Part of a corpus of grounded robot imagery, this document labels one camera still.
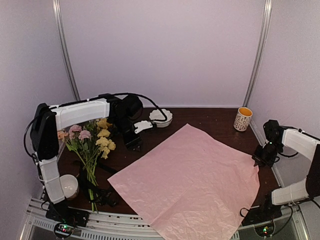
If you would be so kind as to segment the patterned mug orange inside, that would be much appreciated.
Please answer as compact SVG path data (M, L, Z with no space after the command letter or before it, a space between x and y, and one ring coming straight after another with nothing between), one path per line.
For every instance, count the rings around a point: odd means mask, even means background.
M245 132L250 124L253 112L247 107L240 107L233 123L235 130Z

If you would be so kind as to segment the pink wrapping paper sheet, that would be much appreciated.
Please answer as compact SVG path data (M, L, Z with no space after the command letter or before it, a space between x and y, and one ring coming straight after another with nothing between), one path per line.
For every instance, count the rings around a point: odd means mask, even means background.
M122 199L154 222L188 216L213 218L239 227L242 208L259 191L259 168L249 154L231 148L189 124L109 178Z

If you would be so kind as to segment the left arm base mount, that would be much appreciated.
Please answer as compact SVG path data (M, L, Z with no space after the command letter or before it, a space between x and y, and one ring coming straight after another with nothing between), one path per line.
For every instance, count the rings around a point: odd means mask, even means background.
M71 226L86 227L90 213L85 210L68 208L67 213L63 216L58 214L54 209L48 209L45 217L56 222L66 223Z

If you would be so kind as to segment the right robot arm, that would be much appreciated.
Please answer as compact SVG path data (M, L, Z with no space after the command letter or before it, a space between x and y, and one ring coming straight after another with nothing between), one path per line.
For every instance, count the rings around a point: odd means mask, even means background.
M299 204L320 196L320 139L300 128L280 125L274 119L265 122L263 130L266 141L258 145L252 155L256 166L272 167L280 157L289 159L299 155L310 161L303 180L273 190L257 208L258 219L266 221L276 212L275 206Z

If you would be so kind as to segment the scalloped white bowl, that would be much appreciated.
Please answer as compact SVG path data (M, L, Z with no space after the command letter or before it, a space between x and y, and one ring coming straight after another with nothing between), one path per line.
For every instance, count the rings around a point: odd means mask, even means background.
M157 128L166 128L171 124L173 114L165 108L155 109L149 114L149 119Z

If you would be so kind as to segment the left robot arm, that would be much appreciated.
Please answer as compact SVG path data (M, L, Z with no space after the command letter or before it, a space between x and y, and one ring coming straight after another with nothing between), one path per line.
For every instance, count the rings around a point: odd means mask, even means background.
M142 109L143 103L136 93L105 93L61 105L41 103L37 106L34 119L28 127L30 140L43 185L50 202L55 204L51 211L61 222L69 221L72 211L61 203L66 197L58 170L58 131L75 124L107 118L122 135L126 148L135 150L141 146L142 140L132 117Z

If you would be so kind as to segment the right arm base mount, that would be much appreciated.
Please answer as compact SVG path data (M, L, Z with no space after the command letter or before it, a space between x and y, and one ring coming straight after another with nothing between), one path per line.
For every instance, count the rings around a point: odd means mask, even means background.
M242 208L239 212L242 220L242 226L256 225L259 223L271 221L282 216L281 206L276 205L264 208L262 205L251 209Z

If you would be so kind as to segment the black printed ribbon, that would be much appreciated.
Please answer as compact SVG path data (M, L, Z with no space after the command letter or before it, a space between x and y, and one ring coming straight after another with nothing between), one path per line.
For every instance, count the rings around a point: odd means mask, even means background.
M83 192L85 198L93 204L93 206L95 206L95 204L98 204L99 206L109 205L113 208L119 203L120 196L112 186L108 189L99 188L88 180L88 173L83 169L83 163L79 160L74 160L72 164L74 166L79 166L78 176L76 177L79 188Z

